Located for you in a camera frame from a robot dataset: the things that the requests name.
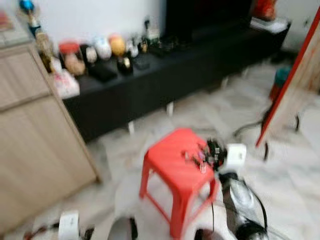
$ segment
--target plastic stool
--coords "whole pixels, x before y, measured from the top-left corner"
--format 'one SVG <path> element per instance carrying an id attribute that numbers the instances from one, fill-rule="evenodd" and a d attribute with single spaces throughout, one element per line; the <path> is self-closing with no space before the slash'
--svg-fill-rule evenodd
<path id="1" fill-rule="evenodd" d="M 216 199 L 219 183 L 215 180 L 214 171 L 207 166 L 206 172 L 201 173 L 196 164 L 185 159 L 185 153 L 198 159 L 200 147 L 205 145 L 206 142 L 191 129 L 180 128 L 152 146 L 144 156 L 139 196 L 146 196 L 158 208 L 170 224 L 170 235 L 175 239 L 181 238 L 187 225 Z M 150 171 L 157 173 L 172 192 L 171 218 L 147 192 Z M 206 183 L 210 183 L 209 196 L 190 216 L 192 203 Z"/>

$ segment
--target glass jar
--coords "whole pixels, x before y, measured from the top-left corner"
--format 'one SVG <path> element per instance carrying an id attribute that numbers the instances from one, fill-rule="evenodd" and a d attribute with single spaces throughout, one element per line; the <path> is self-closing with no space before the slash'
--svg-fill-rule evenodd
<path id="1" fill-rule="evenodd" d="M 65 68 L 73 75 L 85 73 L 86 65 L 77 42 L 68 41 L 59 44 L 59 51 Z"/>

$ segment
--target teal object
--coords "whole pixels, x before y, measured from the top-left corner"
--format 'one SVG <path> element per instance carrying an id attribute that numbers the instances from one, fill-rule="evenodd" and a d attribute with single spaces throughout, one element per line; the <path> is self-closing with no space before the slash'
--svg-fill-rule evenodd
<path id="1" fill-rule="evenodd" d="M 291 66 L 286 66 L 278 69 L 275 73 L 274 84 L 282 88 L 289 76 Z"/>
<path id="2" fill-rule="evenodd" d="M 35 5 L 31 0 L 20 0 L 19 6 L 25 14 L 33 13 L 35 10 Z"/>

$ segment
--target television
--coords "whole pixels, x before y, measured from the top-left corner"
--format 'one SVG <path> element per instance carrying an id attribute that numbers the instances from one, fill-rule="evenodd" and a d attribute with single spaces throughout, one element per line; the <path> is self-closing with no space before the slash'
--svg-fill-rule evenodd
<path id="1" fill-rule="evenodd" d="M 248 26 L 255 0 L 167 0 L 165 36 L 190 42 Z"/>

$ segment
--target cabinet door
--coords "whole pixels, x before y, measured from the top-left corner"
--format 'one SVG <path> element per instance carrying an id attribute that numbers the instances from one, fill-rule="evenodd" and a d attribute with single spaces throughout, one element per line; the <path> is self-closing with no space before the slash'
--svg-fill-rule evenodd
<path id="1" fill-rule="evenodd" d="M 53 97 L 0 115 L 0 233 L 95 179 Z"/>
<path id="2" fill-rule="evenodd" d="M 48 93 L 46 80 L 27 48 L 0 58 L 0 110 Z"/>

